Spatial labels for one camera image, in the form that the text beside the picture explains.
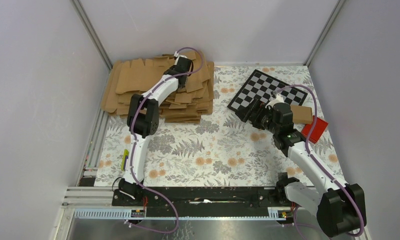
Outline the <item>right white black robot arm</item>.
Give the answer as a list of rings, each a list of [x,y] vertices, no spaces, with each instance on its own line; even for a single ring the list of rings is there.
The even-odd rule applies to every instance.
[[[357,184],[336,178],[313,152],[305,136],[294,128],[293,112],[289,104],[258,99],[235,111],[242,122],[272,133],[274,145],[298,165],[315,187],[305,187],[294,177],[280,180],[275,201],[281,206],[294,202],[317,219],[320,229],[328,236],[361,235],[367,223],[365,193]]]

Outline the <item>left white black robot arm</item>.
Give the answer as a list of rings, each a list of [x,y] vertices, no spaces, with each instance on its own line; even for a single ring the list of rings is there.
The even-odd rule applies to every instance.
[[[175,55],[175,62],[161,79],[147,92],[132,97],[127,126],[130,131],[130,147],[124,152],[124,175],[118,184],[118,192],[132,206],[143,200],[141,181],[150,140],[159,126],[159,106],[177,89],[183,88],[188,75],[193,72],[193,61],[184,55]]]

